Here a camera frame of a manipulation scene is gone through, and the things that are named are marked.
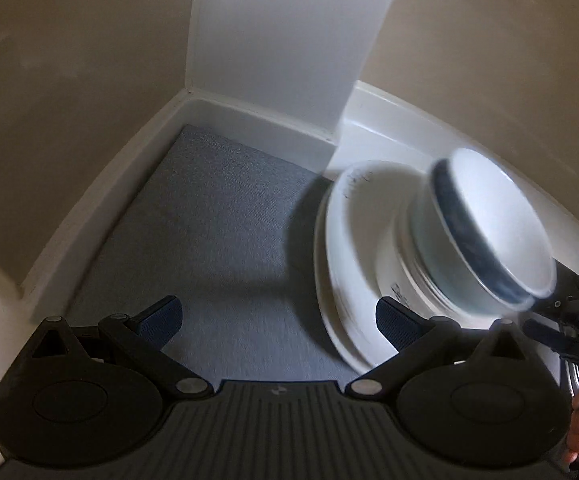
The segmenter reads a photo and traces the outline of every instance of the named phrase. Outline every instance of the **gray carpet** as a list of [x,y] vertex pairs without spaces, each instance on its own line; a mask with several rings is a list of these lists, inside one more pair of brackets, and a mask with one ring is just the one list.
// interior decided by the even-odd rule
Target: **gray carpet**
[[167,294],[184,307],[164,348],[222,379],[356,374],[320,318],[313,233],[327,180],[186,126],[96,257],[68,311],[73,326],[135,314]]

